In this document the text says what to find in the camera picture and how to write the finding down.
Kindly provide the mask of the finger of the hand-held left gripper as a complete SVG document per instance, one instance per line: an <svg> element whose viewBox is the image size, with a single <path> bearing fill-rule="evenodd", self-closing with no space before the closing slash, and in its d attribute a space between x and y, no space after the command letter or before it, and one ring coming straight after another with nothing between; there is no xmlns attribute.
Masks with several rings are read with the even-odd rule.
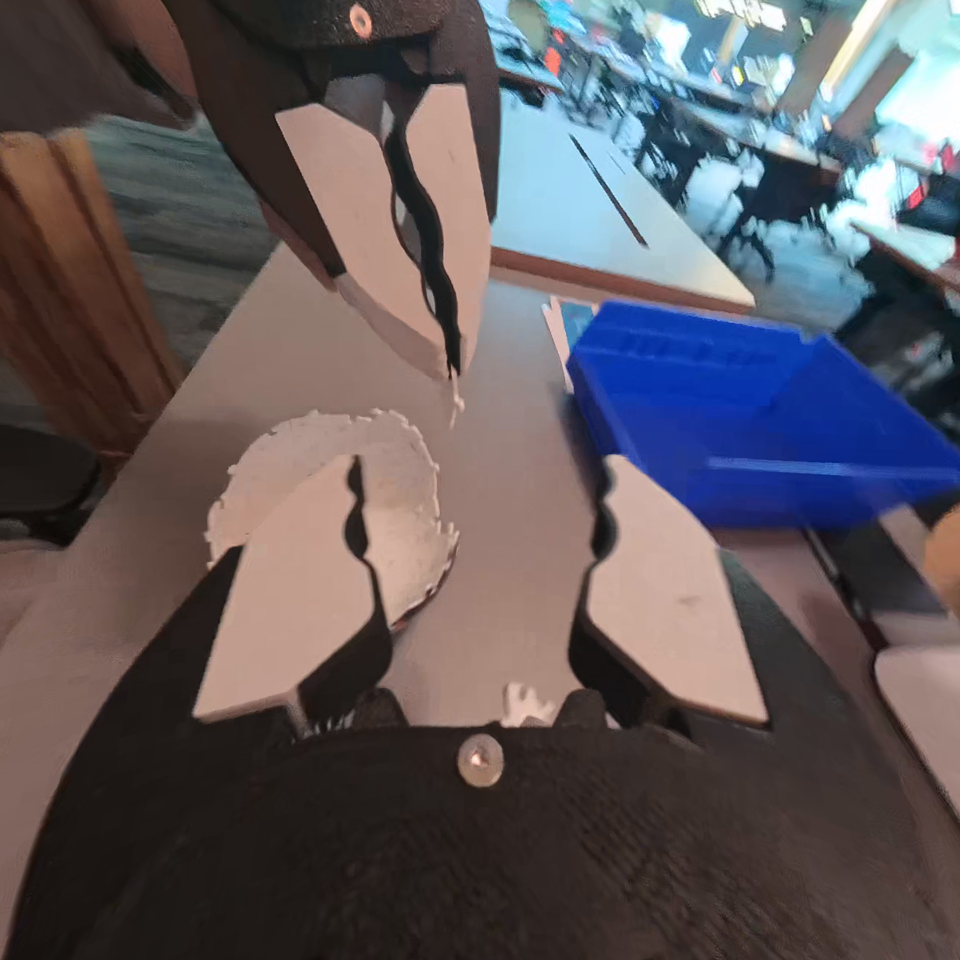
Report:
<svg viewBox="0 0 960 960"><path fill-rule="evenodd" d="M402 250L390 266L390 312L410 330L397 351L426 376L470 366L484 315L491 224L467 93L461 83L432 85L409 119L400 146L412 186L432 216L415 222L420 262Z"/></svg>
<svg viewBox="0 0 960 960"><path fill-rule="evenodd" d="M336 290L429 378L457 367L457 102L419 100L385 139L318 102L274 120L342 268Z"/></svg>

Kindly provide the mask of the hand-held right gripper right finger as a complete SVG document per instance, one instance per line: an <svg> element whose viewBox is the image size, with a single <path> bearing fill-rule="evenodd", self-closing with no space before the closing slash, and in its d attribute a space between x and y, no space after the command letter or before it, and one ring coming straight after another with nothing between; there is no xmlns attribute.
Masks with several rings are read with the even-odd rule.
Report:
<svg viewBox="0 0 960 960"><path fill-rule="evenodd" d="M568 646L570 667L620 728L682 711L749 728L770 720L722 551L626 457L603 478Z"/></svg>

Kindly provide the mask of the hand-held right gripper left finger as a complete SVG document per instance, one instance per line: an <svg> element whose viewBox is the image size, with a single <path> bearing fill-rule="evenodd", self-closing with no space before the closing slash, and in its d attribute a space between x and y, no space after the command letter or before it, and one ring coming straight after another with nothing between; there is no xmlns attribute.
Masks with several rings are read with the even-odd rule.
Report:
<svg viewBox="0 0 960 960"><path fill-rule="evenodd" d="M362 464L300 483L241 549L194 704L204 723L268 710L335 725L384 676L392 637L366 559Z"/></svg>

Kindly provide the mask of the white half puzzle ball shell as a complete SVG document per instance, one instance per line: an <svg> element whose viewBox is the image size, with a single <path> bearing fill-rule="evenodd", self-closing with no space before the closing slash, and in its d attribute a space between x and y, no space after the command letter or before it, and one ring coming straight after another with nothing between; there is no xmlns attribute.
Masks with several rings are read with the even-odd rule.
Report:
<svg viewBox="0 0 960 960"><path fill-rule="evenodd" d="M209 509L207 567L243 546L295 487L339 457L361 462L366 558L376 572L390 630L397 633L438 592L459 532L441 519L439 465L422 432L396 411L314 410L256 438L228 468L226 487Z"/></svg>

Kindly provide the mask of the person's left forearm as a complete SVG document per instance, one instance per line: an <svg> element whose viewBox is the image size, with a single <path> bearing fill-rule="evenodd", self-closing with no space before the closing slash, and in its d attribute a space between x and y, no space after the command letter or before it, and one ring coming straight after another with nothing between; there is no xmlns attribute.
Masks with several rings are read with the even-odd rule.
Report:
<svg viewBox="0 0 960 960"><path fill-rule="evenodd" d="M196 105L161 2L3 1L2 133L48 135L100 116L182 129Z"/></svg>

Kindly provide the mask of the white puzzle piece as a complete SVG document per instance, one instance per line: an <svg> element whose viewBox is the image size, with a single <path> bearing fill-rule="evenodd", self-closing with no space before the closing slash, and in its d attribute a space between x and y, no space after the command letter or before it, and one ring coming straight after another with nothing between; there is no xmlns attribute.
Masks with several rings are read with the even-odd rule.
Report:
<svg viewBox="0 0 960 960"><path fill-rule="evenodd" d="M516 680L505 685L499 719L501 728L549 728L557 714L556 704L542 700L533 686Z"/></svg>

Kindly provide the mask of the brown-edged grey desk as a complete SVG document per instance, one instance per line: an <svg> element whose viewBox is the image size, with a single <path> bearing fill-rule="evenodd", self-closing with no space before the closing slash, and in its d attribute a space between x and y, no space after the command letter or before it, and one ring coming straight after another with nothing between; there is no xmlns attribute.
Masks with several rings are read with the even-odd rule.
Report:
<svg viewBox="0 0 960 960"><path fill-rule="evenodd" d="M605 132L501 93L491 266L553 291L728 315L753 294Z"/></svg>

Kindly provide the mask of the white paper sheets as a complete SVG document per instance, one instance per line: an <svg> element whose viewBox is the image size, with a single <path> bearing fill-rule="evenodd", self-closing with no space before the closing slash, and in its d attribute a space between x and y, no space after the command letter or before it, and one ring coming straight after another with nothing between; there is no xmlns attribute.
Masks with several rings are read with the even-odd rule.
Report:
<svg viewBox="0 0 960 960"><path fill-rule="evenodd" d="M548 301L542 306L546 328L558 354L564 389L570 396L574 391L569 372L570 355L600 306L599 302L558 294L550 294Z"/></svg>

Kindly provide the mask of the blue plastic bin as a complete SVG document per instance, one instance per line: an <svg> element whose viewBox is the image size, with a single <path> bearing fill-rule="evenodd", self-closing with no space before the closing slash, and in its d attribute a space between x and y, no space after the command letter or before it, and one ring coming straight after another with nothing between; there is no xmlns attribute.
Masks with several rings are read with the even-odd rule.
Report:
<svg viewBox="0 0 960 960"><path fill-rule="evenodd" d="M852 529L958 489L958 448L829 335L609 300L566 368L598 454L708 527Z"/></svg>

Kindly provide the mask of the cluttered long desk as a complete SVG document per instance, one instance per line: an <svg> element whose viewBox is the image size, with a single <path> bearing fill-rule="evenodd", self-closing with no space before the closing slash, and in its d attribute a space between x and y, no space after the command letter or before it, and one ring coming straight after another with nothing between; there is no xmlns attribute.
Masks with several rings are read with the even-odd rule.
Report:
<svg viewBox="0 0 960 960"><path fill-rule="evenodd" d="M481 2L501 86L641 148L668 97L767 118L851 2Z"/></svg>

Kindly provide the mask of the black office chair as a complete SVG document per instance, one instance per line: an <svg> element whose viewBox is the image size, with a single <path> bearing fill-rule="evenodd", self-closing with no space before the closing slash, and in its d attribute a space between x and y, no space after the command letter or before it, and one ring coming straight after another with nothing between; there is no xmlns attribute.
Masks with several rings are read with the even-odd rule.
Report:
<svg viewBox="0 0 960 960"><path fill-rule="evenodd" d="M39 541L72 544L90 516L101 462L83 444L42 431L1 426L1 521Z"/></svg>

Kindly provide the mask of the wooden pillar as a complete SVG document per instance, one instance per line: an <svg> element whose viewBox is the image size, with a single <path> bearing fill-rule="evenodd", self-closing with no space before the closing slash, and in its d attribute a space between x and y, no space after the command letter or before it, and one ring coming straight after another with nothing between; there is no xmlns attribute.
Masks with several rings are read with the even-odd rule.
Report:
<svg viewBox="0 0 960 960"><path fill-rule="evenodd" d="M1 347L113 474L185 379L77 128L2 133Z"/></svg>

